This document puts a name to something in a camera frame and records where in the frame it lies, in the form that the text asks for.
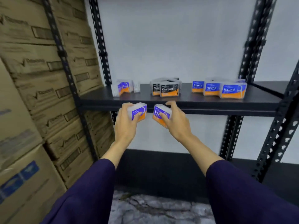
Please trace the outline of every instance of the purple sleeve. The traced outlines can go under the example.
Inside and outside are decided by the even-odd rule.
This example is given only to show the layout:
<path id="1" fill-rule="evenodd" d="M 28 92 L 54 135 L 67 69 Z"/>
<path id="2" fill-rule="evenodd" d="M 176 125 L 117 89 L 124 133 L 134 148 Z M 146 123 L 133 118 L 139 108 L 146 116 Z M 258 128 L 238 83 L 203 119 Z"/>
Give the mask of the purple sleeve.
<path id="1" fill-rule="evenodd" d="M 225 160 L 206 174 L 207 191 L 217 224 L 298 223 L 299 208 L 279 198 Z"/>
<path id="2" fill-rule="evenodd" d="M 95 162 L 60 197 L 42 224 L 107 224 L 114 192 L 115 167 L 108 159 Z"/>

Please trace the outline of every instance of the shelf board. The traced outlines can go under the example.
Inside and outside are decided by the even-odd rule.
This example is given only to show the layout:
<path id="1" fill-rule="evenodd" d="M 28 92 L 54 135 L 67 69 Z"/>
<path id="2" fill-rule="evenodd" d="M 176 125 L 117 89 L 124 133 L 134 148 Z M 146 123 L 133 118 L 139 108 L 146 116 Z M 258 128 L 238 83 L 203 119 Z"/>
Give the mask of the shelf board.
<path id="1" fill-rule="evenodd" d="M 82 110 L 118 111 L 123 103 L 147 104 L 147 111 L 153 112 L 154 105 L 175 100 L 186 114 L 240 115 L 273 117 L 281 99 L 254 86 L 248 85 L 244 99 L 221 99 L 191 93 L 191 83 L 183 83 L 179 97 L 161 98 L 152 96 L 149 84 L 140 85 L 140 93 L 124 93 L 113 97 L 111 87 L 106 86 L 81 96 Z"/>
<path id="2" fill-rule="evenodd" d="M 279 98 L 283 98 L 288 83 L 289 81 L 256 81 L 252 85 Z"/>

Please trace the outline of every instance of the floor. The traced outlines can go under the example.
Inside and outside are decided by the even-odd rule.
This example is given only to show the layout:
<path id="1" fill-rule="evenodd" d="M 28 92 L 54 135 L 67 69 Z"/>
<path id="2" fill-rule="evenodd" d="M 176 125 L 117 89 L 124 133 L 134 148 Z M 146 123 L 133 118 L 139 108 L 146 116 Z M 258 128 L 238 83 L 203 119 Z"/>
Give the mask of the floor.
<path id="1" fill-rule="evenodd" d="M 114 191 L 109 224 L 215 224 L 210 205 Z"/>

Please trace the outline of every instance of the right hand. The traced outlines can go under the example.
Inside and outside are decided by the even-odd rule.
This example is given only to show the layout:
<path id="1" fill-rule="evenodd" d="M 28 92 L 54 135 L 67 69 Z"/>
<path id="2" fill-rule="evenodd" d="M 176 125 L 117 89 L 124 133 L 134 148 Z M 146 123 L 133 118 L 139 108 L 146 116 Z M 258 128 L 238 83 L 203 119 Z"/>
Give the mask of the right hand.
<path id="1" fill-rule="evenodd" d="M 188 138 L 192 137 L 191 127 L 186 114 L 177 107 L 175 101 L 168 101 L 166 105 L 171 106 L 172 115 L 168 119 L 164 113 L 159 113 L 163 121 L 166 123 L 170 134 L 180 143 L 184 143 Z"/>

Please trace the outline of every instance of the black metal upright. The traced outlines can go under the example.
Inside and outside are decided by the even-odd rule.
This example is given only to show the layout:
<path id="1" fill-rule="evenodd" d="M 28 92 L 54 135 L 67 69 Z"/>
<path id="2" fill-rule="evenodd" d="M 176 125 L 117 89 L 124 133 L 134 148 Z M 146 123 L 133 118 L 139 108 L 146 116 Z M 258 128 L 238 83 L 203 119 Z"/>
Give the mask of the black metal upright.
<path id="1" fill-rule="evenodd" d="M 266 43 L 275 3 L 276 0 L 256 0 L 239 70 L 239 78 L 245 79 L 248 84 L 254 80 L 263 46 Z M 232 160 L 242 121 L 243 116 L 228 116 L 226 120 L 219 155 L 228 161 Z"/>
<path id="2" fill-rule="evenodd" d="M 92 142 L 92 138 L 90 136 L 90 132 L 89 132 L 89 129 L 88 129 L 88 125 L 87 125 L 84 113 L 82 111 L 80 111 L 81 101 L 80 101 L 80 97 L 79 97 L 78 92 L 77 92 L 75 82 L 73 80 L 73 76 L 71 74 L 70 66 L 69 66 L 69 63 L 68 63 L 68 60 L 67 60 L 67 52 L 65 51 L 65 49 L 62 45 L 62 41 L 61 41 L 60 34 L 59 34 L 59 31 L 58 31 L 58 27 L 57 27 L 57 24 L 56 24 L 56 21 L 55 21 L 55 18 L 54 18 L 54 15 L 53 15 L 53 12 L 52 12 L 52 9 L 51 9 L 51 6 L 50 6 L 50 2 L 49 2 L 49 0 L 42 0 L 42 2 L 43 2 L 43 6 L 44 6 L 44 9 L 45 9 L 50 27 L 51 27 L 51 31 L 52 31 L 52 34 L 53 34 L 54 41 L 55 41 L 57 49 L 58 49 L 58 55 L 61 59 L 63 69 L 65 71 L 66 78 L 68 80 L 68 83 L 69 83 L 69 86 L 70 86 L 70 89 L 71 89 L 71 92 L 72 92 L 72 95 L 73 95 L 73 99 L 75 101 L 77 112 L 78 112 L 80 120 L 81 120 L 81 124 L 82 124 L 83 130 L 84 130 L 87 142 L 88 142 L 88 146 L 90 148 L 92 158 L 95 162 L 95 161 L 98 160 L 98 157 L 97 157 L 97 154 L 96 154 L 93 142 Z"/>
<path id="3" fill-rule="evenodd" d="M 257 158 L 252 172 L 259 182 L 264 180 L 272 162 L 280 162 L 299 121 L 299 61 L 291 80 L 286 88 L 284 97 L 279 103 L 277 112 L 267 134 L 266 140 Z"/>
<path id="4" fill-rule="evenodd" d="M 99 12 L 99 5 L 97 0 L 89 0 L 89 6 L 92 13 L 92 22 L 95 28 L 95 36 L 97 38 L 97 46 L 99 48 L 99 57 L 101 59 L 103 75 L 106 86 L 112 84 L 109 63 L 108 63 L 108 53 L 106 51 L 106 45 L 104 41 L 104 34 L 102 29 L 102 22 Z M 115 124 L 117 112 L 111 112 L 111 117 L 113 124 Z"/>

